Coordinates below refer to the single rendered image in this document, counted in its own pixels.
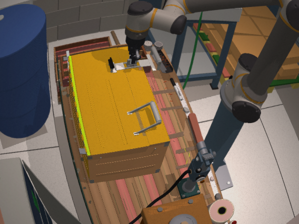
black cable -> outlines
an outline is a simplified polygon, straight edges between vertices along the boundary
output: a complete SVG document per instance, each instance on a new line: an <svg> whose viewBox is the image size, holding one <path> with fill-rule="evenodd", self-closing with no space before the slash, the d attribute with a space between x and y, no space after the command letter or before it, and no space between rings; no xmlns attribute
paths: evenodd
<svg viewBox="0 0 299 224"><path fill-rule="evenodd" d="M182 173L182 175L176 180L176 182L168 189L168 191L166 191L164 194L162 194L160 197L156 198L155 200L153 200L148 206L152 207L156 202L158 202L160 199L164 198L166 195L168 195L173 189L175 189L175 187L179 184L179 182L184 178L184 176L186 176L186 174L190 174L191 170L187 169L185 172ZM134 224L137 220L139 220L141 218L141 213L134 218L133 221L131 221L129 224Z"/></svg>

green cable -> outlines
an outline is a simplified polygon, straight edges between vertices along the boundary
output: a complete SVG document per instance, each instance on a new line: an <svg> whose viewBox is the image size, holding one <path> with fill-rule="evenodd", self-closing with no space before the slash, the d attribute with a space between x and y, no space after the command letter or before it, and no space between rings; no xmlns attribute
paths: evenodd
<svg viewBox="0 0 299 224"><path fill-rule="evenodd" d="M188 82L188 79L189 79L189 76L190 76L190 73L191 73L191 69L192 69L192 65L193 65L193 61L194 61L194 57L195 57L195 51L196 51L196 47L198 45L198 39L199 39L199 35L200 35L200 29L201 29L201 24L202 24L202 17L203 17L203 12L201 12L200 14L200 17L199 17L199 21L198 21L198 27L197 27L197 32L196 32L196 38L195 38L195 44L194 44L194 48L193 48L193 54L192 54L192 59L191 59L191 63L190 63L190 67L189 67L189 71L188 71L188 75L187 75L187 78L186 78L186 81L182 87L182 89L184 90L186 85L187 85L187 82Z"/></svg>

pallet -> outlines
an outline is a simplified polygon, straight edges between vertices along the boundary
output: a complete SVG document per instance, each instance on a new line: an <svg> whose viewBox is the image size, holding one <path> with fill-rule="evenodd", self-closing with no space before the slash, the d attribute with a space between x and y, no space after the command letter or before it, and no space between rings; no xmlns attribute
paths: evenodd
<svg viewBox="0 0 299 224"><path fill-rule="evenodd" d="M143 49L142 53L143 54L141 55L145 56L144 53L149 54L150 52L145 52L145 49ZM57 64L60 68L63 66L62 61L59 58L55 66L57 66ZM169 145L160 172L123 180L90 183L83 155L79 153L79 148L81 148L80 140L78 138L79 131L74 122L76 116L74 116L74 111L72 110L73 102L71 101L72 96L70 96L70 87L62 86L63 77L57 70L56 75L59 78L58 84L61 89L61 99L66 121L65 125L70 140L71 152L73 154L76 171L78 172L79 181L91 218L94 223L99 224L128 224L141 213L143 208L146 208L148 204L159 195L162 195L175 183L182 171L186 170L185 167L189 166L190 161L195 158L197 154L197 150L194 147L196 144L191 134L188 119L181 107L181 102L178 96L174 92L170 78L173 78L174 81L178 83L184 98L187 99L181 83L174 71L171 73L153 71L152 74L146 74L151 87L155 90L153 92L154 96L160 102L163 101L165 104L163 110L160 108L160 113L168 113L175 133L183 133L183 136L180 134L171 139L171 141L177 141L181 148L177 150L172 148L171 144ZM188 100L186 100L186 102L192 113L192 108ZM184 159L184 163L187 163L185 167L180 166L180 163L178 163L176 159L178 156ZM198 186L201 193L204 195L206 205L215 201L215 196L208 177L205 179L205 182L198 183ZM181 197L178 189L175 188L170 194L160 200L160 204L166 204L180 199Z"/></svg>

tiled floor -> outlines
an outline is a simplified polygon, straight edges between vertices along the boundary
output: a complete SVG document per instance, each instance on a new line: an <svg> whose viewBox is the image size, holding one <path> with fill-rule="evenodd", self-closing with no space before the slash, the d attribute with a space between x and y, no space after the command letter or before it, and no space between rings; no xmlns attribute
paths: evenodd
<svg viewBox="0 0 299 224"><path fill-rule="evenodd" d="M124 30L115 30L115 33L120 43L125 44ZM27 139L14 140L0 133L0 159L20 157L24 160L75 217L79 213L77 215L78 206L74 202L79 203L79 200L74 198L76 194L69 187L71 179L68 175L72 170L64 167L67 155L62 148L65 145L58 142L62 136L59 130L63 127L63 114L57 100L53 47L107 36L114 44L109 31L49 43L52 108L46 124L35 137ZM211 90L210 82L193 81L185 88L203 137L207 135L221 102L219 90ZM233 219L242 224L256 221L286 224L299 213L298 99L298 89L291 89L290 86L277 88L269 94L262 107L261 118L255 123L244 124L225 158L234 186L222 191L223 198L234 204Z"/></svg>

stack of cardboard boxes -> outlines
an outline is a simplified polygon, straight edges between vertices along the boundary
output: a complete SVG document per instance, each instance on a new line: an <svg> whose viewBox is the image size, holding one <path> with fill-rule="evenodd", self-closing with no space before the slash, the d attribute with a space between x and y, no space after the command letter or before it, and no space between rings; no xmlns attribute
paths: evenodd
<svg viewBox="0 0 299 224"><path fill-rule="evenodd" d="M225 68L230 75L234 74L241 54L249 53L257 57L260 55L275 23L275 16L266 6L243 8L225 62ZM220 55L228 24L203 23L201 28ZM298 63L299 47L295 44L274 80L296 79L299 74Z"/></svg>

